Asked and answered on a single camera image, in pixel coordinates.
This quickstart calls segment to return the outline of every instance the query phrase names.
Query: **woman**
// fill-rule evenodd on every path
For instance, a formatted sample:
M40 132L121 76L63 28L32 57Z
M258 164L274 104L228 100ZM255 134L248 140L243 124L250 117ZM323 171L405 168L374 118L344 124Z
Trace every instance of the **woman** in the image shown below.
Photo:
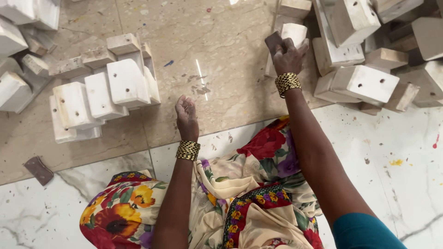
M148 172L115 175L80 220L91 243L99 249L320 249L315 216L323 212L339 249L405 248L352 185L306 104L296 75L309 40L298 50L291 39L284 42L288 51L277 45L273 61L289 116L224 157L196 160L195 104L181 96L175 110L182 141L171 182Z

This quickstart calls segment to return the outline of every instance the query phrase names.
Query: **blue paint mark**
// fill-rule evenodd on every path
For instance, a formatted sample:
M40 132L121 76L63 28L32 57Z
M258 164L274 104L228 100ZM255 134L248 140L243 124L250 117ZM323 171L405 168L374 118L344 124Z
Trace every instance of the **blue paint mark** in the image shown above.
M174 61L170 61L170 62L168 62L166 65L164 65L164 66L169 66L169 65L172 65L172 63L174 63Z

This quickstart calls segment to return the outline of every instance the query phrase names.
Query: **white marble floor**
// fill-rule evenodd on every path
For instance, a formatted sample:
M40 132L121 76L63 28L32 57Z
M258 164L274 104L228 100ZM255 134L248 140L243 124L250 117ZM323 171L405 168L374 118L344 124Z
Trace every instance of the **white marble floor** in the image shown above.
M383 110L373 117L338 105L313 110L356 188L409 249L443 248L442 111ZM200 157L240 148L269 122L202 136ZM95 248L78 228L89 200L122 171L147 168L168 181L177 146L63 170L45 187L35 179L0 186L0 248ZM326 220L318 221L325 248L335 248Z

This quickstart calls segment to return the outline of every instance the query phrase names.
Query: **teal sleeve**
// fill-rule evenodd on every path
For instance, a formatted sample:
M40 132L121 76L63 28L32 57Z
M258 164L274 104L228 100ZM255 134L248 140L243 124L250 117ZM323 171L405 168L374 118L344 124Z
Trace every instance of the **teal sleeve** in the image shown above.
M368 214L350 213L339 217L332 234L337 249L406 249L378 218Z

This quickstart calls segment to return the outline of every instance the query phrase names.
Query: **red paint splatter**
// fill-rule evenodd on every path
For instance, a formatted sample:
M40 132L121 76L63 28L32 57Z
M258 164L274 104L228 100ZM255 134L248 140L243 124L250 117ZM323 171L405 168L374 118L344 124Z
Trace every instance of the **red paint splatter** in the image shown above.
M435 141L435 144L432 146L434 149L437 148L437 143L439 142L440 134L437 134L437 140Z

